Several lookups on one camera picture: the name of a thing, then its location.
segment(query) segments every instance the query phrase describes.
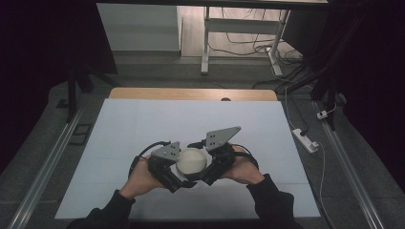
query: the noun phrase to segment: person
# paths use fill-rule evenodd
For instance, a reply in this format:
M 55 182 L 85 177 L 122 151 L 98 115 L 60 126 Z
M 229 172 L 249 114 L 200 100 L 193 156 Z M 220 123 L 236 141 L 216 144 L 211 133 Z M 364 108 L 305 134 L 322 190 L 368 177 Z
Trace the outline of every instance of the person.
M 233 146 L 236 152 L 244 149 Z M 269 174 L 262 174 L 246 157 L 237 156 L 232 167 L 221 178 L 245 184 L 255 201 L 255 211 L 266 228 L 302 228 L 293 215 L 294 196 L 277 189 Z M 103 209 L 95 208 L 85 219 L 76 219 L 67 229 L 132 228 L 128 217 L 135 198 L 155 188 L 164 188 L 148 171 L 148 162 L 141 158 L 120 190 L 115 190 Z

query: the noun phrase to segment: white wall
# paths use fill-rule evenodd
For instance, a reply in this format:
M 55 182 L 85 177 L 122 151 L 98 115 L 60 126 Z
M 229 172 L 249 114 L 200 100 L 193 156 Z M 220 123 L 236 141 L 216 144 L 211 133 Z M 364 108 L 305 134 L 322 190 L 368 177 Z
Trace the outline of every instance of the white wall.
M 179 51 L 178 7 L 97 4 L 112 51 Z

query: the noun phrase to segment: cable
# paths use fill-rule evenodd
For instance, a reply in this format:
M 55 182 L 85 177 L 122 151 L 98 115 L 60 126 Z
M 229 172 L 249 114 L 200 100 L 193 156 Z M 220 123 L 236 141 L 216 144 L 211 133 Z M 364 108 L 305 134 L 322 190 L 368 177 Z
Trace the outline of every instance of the cable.
M 130 167 L 130 169 L 129 169 L 128 178 L 131 176 L 132 172 L 134 171 L 135 166 L 137 166 L 137 163 L 138 163 L 139 159 L 140 159 L 140 158 L 147 159 L 147 158 L 143 157 L 143 155 L 144 155 L 147 151 L 149 151 L 150 149 L 154 148 L 155 146 L 159 146 L 159 145 L 166 146 L 166 145 L 169 145 L 169 144 L 171 144 L 170 141 L 158 141 L 158 142 L 155 142 L 155 143 L 153 143 L 152 145 L 146 147 L 146 149 L 144 149 L 142 152 L 140 152 L 140 154 L 139 154 L 138 156 L 135 156 L 134 160 L 133 160 L 132 163 L 131 163 L 131 167 Z
M 297 104 L 295 103 L 295 100 L 294 100 L 294 98 L 293 98 L 292 96 L 291 96 L 291 100 L 292 100 L 292 103 L 293 103 L 294 106 L 295 106 L 295 109 L 298 111 L 298 114 L 301 116 L 301 119 L 303 120 L 305 126 L 307 127 L 307 129 L 306 129 L 304 132 L 305 132 L 305 133 L 308 133 L 308 132 L 309 132 L 309 125 L 308 125 L 307 121 L 304 119 L 303 115 L 301 114 L 300 110 L 298 109 L 298 106 L 297 106 Z
M 294 128 L 294 130 L 295 130 L 295 129 L 297 129 L 297 128 L 295 128 L 294 125 L 292 125 L 291 120 L 289 120 L 288 104 L 287 104 L 287 87 L 286 87 L 286 97 L 285 97 L 285 100 L 286 100 L 287 119 L 288 119 L 289 125 L 291 125 L 291 127 Z
M 226 15 L 226 18 L 229 18 L 229 16 L 227 15 L 226 11 L 224 10 L 224 8 L 221 8 L 221 11 L 222 11 L 222 14 L 223 14 L 223 18 L 224 18 L 225 15 Z M 242 18 L 242 19 L 247 18 L 252 12 L 253 12 L 253 9 L 250 9 L 250 10 L 248 11 L 248 15 L 245 16 L 245 17 Z M 232 40 L 229 38 L 228 32 L 226 32 L 225 34 L 226 34 L 226 38 L 228 39 L 228 41 L 229 41 L 230 43 L 233 43 L 233 44 L 251 44 L 251 43 L 253 43 L 253 46 L 254 46 L 254 44 L 255 44 L 256 42 L 268 42 L 268 41 L 273 41 L 273 40 L 274 40 L 274 39 L 269 39 L 269 40 L 257 40 L 257 36 L 256 36 L 256 40 L 254 40 L 254 41 L 232 41 Z
M 254 51 L 256 52 L 256 53 L 266 53 L 267 51 L 266 51 L 266 48 L 271 48 L 272 47 L 272 44 L 270 45 L 270 44 L 268 44 L 268 45 L 260 45 L 260 46 L 256 46 L 256 47 L 253 47 L 253 49 L 254 49 Z
M 287 77 L 285 77 L 285 78 L 279 78 L 279 77 L 276 76 L 276 73 L 274 72 L 273 68 L 271 68 L 271 70 L 272 70 L 272 72 L 273 72 L 274 78 L 276 78 L 276 79 L 278 79 L 278 80 L 282 80 L 282 81 L 290 82 L 290 83 L 296 83 L 296 82 L 297 82 L 297 81 L 293 81 L 293 80 L 290 80 L 290 79 L 286 79 Z
M 235 52 L 230 52 L 230 51 L 226 51 L 226 50 L 217 50 L 217 49 L 212 48 L 212 47 L 209 45 L 209 43 L 208 43 L 208 47 L 209 47 L 209 49 L 211 49 L 211 50 L 213 50 L 213 51 L 217 51 L 217 52 L 227 52 L 227 53 L 236 54 L 236 55 L 251 55 L 251 54 L 255 54 L 255 53 L 256 53 L 256 52 L 235 53 Z
M 282 10 L 279 11 L 279 21 L 280 21 L 280 19 L 281 19 L 281 11 L 282 11 Z
M 243 145 L 238 145 L 238 144 L 231 144 L 231 145 L 232 145 L 232 146 L 238 146 L 238 147 L 244 148 L 250 155 L 253 156 L 253 154 L 252 154 L 245 146 L 243 146 Z
M 328 111 L 327 114 L 333 112 L 335 109 L 336 109 L 336 102 L 334 102 L 334 108 L 332 110 Z
M 295 73 L 290 79 L 281 79 L 281 78 L 279 78 L 279 77 L 277 77 L 277 76 L 274 76 L 274 77 L 276 77 L 277 79 L 286 81 L 286 82 L 298 83 L 298 81 L 293 81 L 292 79 L 295 78 L 295 77 L 296 77 L 301 71 L 303 71 L 306 67 L 307 67 L 307 66 L 304 65 L 304 64 L 301 64 L 300 66 L 298 66 L 296 69 L 298 69 L 298 68 L 300 68 L 300 69 L 299 69 L 298 72 Z M 304 74 L 301 78 L 304 78 L 304 77 L 306 77 L 307 75 L 309 75 L 309 73 Z M 279 92 L 278 92 L 279 89 L 280 89 L 283 85 L 285 85 L 285 84 L 286 84 L 286 83 L 280 84 L 280 85 L 274 90 L 274 92 L 278 94 L 278 93 L 279 93 Z M 305 85 L 305 87 L 310 88 L 310 89 L 313 89 L 313 88 L 312 88 L 311 86 L 309 86 L 309 85 Z
M 333 47 L 333 45 L 340 40 L 340 38 L 342 38 L 342 36 L 345 33 L 345 28 L 350 24 L 350 22 L 346 22 L 346 24 L 343 24 L 340 26 L 340 28 L 337 28 L 337 30 L 339 30 L 336 35 L 333 37 L 333 39 L 331 40 L 331 42 L 329 44 L 327 44 L 326 46 L 324 46 L 322 48 L 321 51 L 319 51 L 318 53 L 314 54 L 313 56 L 308 56 L 306 57 L 303 61 L 306 64 L 309 64 L 310 62 L 315 62 L 316 59 L 320 56 L 322 56 L 324 54 L 324 52 L 328 52 L 330 50 L 330 48 Z
M 297 71 L 299 68 L 302 68 L 302 67 L 303 67 L 303 65 L 298 66 L 297 68 L 295 68 L 294 70 L 292 70 L 291 73 L 288 73 L 286 76 L 284 76 L 284 78 L 289 77 L 290 75 L 292 75 L 293 73 L 295 73 L 295 71 Z M 270 82 L 272 82 L 272 81 L 275 81 L 275 80 L 257 81 L 255 84 L 252 85 L 251 89 L 255 89 L 256 86 L 258 86 L 258 85 L 260 85 L 260 84 L 266 84 L 266 83 L 270 83 Z
M 218 87 L 222 88 L 222 89 L 227 89 L 226 87 L 224 87 L 223 85 L 216 83 L 216 82 L 211 82 L 213 85 L 217 85 Z
M 328 212 L 327 212 L 327 209 L 325 208 L 324 200 L 322 200 L 322 187 L 323 187 L 323 184 L 324 184 L 324 177 L 325 177 L 325 149 L 324 149 L 324 146 L 322 145 L 321 142 L 318 141 L 318 143 L 322 147 L 322 153 L 324 155 L 324 166 L 322 168 L 322 178 L 321 178 L 321 187 L 319 189 L 319 198 L 321 199 L 321 205 L 322 205 L 322 208 L 324 209 L 325 216 L 328 218 L 328 221 L 330 222 L 331 227 L 335 229 L 336 227 L 331 222 L 330 217 L 329 217 Z
M 281 56 L 280 51 L 277 50 L 277 60 L 279 60 L 281 63 L 285 64 L 285 65 L 292 65 L 292 64 L 300 64 L 303 63 L 302 59 L 297 59 L 297 58 L 286 58 L 286 53 L 284 54 L 284 58 Z

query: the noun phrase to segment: white surface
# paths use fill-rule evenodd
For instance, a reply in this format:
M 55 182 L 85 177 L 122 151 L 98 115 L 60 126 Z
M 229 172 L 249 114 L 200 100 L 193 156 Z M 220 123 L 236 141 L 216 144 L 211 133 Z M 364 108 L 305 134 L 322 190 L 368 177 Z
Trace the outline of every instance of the white surface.
M 112 51 L 179 51 L 177 6 L 97 3 Z
M 126 181 L 135 155 L 157 141 L 189 143 L 206 132 L 241 126 L 231 142 L 246 146 L 281 191 L 295 196 L 295 217 L 319 217 L 280 102 L 106 99 L 56 219 L 86 217 L 103 208 Z M 154 190 L 137 198 L 131 219 L 255 219 L 244 185 L 199 182 L 175 194 Z

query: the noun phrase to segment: black cable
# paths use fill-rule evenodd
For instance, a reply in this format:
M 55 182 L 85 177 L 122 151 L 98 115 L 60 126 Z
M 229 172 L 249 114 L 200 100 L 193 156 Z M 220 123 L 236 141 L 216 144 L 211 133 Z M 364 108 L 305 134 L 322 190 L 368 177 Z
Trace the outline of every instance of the black cable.
M 286 53 L 284 54 L 285 57 L 282 57 L 279 50 L 277 50 L 277 55 L 278 55 L 278 58 L 277 58 L 277 59 L 278 59 L 281 63 L 283 63 L 283 64 L 285 64 L 285 65 L 292 65 L 292 64 L 300 64 L 300 63 L 303 63 L 303 61 L 302 61 L 301 59 L 286 58 Z
M 304 65 L 300 65 L 300 66 L 298 66 L 297 68 L 295 68 L 294 70 L 292 70 L 290 73 L 288 73 L 287 75 L 285 75 L 285 76 L 283 76 L 283 78 L 282 79 L 287 79 L 290 75 L 292 75 L 293 73 L 295 73 L 297 70 L 299 70 L 300 68 L 302 68 Z M 277 81 L 278 79 L 270 79 L 270 80 L 266 80 L 266 81 L 257 81 L 255 84 L 253 84 L 252 85 L 252 87 L 251 87 L 251 89 L 255 89 L 256 88 L 256 86 L 258 86 L 258 85 L 260 85 L 260 84 L 266 84 L 266 83 L 270 83 L 270 82 L 274 82 L 274 81 Z
M 294 52 L 294 51 L 297 51 L 297 50 L 295 50 L 295 49 L 292 49 L 292 50 L 290 50 L 290 51 L 287 51 L 286 53 L 284 53 L 284 58 L 286 58 L 286 55 L 287 55 L 287 53 L 289 53 L 289 52 Z
M 247 18 L 248 16 L 250 16 L 250 14 L 252 14 L 253 10 L 254 10 L 254 9 L 249 9 L 249 10 L 247 11 L 247 15 L 244 16 L 244 18 L 242 18 L 242 19 L 245 19 L 245 18 Z
M 314 54 L 312 56 L 306 57 L 305 59 L 303 59 L 303 61 L 308 65 L 308 64 L 310 64 L 310 62 L 316 61 L 316 59 L 318 57 L 322 56 L 325 52 L 328 52 L 333 47 L 333 45 L 335 45 L 335 43 L 338 42 L 340 40 L 340 38 L 343 37 L 343 35 L 345 34 L 346 27 L 349 24 L 350 24 L 350 22 L 347 22 L 346 24 L 343 24 L 341 26 L 341 28 L 338 29 L 339 31 L 336 33 L 336 35 L 334 36 L 334 38 L 331 40 L 331 42 L 328 45 L 324 46 L 322 48 L 322 50 L 319 51 L 318 53 L 316 53 L 316 54 Z
M 294 70 L 297 70 L 297 72 L 294 73 L 294 75 L 293 75 L 292 77 L 290 77 L 289 79 L 287 79 L 287 77 L 285 77 L 285 81 L 284 81 L 283 83 L 281 83 L 281 84 L 274 90 L 274 92 L 278 94 L 278 93 L 279 93 L 278 91 L 279 91 L 279 89 L 280 89 L 281 87 L 283 87 L 283 86 L 286 85 L 287 83 L 293 83 L 293 82 L 288 82 L 288 81 L 291 81 L 293 78 L 295 78 L 295 77 L 296 77 L 301 71 L 303 71 L 306 67 L 307 67 L 306 65 L 301 64 L 300 66 L 298 66 L 297 68 L 295 68 Z
M 213 51 L 217 51 L 217 52 L 227 52 L 227 53 L 235 54 L 235 55 L 251 55 L 251 54 L 255 54 L 255 53 L 256 53 L 256 52 L 235 53 L 235 52 L 230 52 L 230 51 L 226 51 L 226 50 L 217 50 L 217 49 L 212 48 L 212 47 L 209 45 L 209 43 L 208 43 L 208 47 L 209 47 L 209 49 L 211 49 L 211 50 L 213 50 Z
M 260 46 L 256 46 L 256 47 L 254 47 L 254 51 L 256 52 L 256 53 L 266 53 L 267 51 L 266 51 L 266 48 L 271 48 L 272 47 L 272 45 L 270 45 L 270 44 L 268 44 L 268 45 L 260 45 Z
M 245 146 L 243 146 L 243 145 L 231 144 L 231 146 L 238 146 L 238 147 L 241 147 L 241 148 L 245 149 L 250 155 L 253 156 L 253 154 L 252 154 Z
M 216 82 L 211 82 L 211 83 L 212 83 L 213 85 L 216 85 L 216 86 L 222 88 L 222 89 L 227 89 L 226 87 L 224 87 L 223 85 L 221 85 L 221 84 L 219 84 L 219 83 L 216 83 Z
M 224 18 L 224 14 L 226 15 L 226 18 L 229 18 L 229 16 L 228 16 L 227 13 L 225 12 L 224 8 L 221 8 L 221 9 L 222 9 L 223 18 Z M 266 10 L 265 10 L 265 12 L 263 13 L 262 20 L 265 18 L 265 13 L 266 13 Z M 251 44 L 251 43 L 253 43 L 253 46 L 254 46 L 254 44 L 257 43 L 257 42 L 268 42 L 268 41 L 273 41 L 273 40 L 274 40 L 274 39 L 257 40 L 257 36 L 256 36 L 256 40 L 254 40 L 254 41 L 232 41 L 232 40 L 229 38 L 228 32 L 226 32 L 225 34 L 226 34 L 226 38 L 228 39 L 229 43 L 233 43 L 233 44 Z
M 144 149 L 142 152 L 140 152 L 139 155 L 135 156 L 134 160 L 132 161 L 131 167 L 130 167 L 129 173 L 128 173 L 128 178 L 131 176 L 132 172 L 134 171 L 135 166 L 137 166 L 139 159 L 140 158 L 147 159 L 147 158 L 143 157 L 143 155 L 146 152 L 148 152 L 150 149 L 154 148 L 155 146 L 159 146 L 159 145 L 166 146 L 166 145 L 170 145 L 170 144 L 171 144 L 170 141 L 158 141 L 158 142 L 155 142 L 152 145 L 146 147 L 146 149 Z

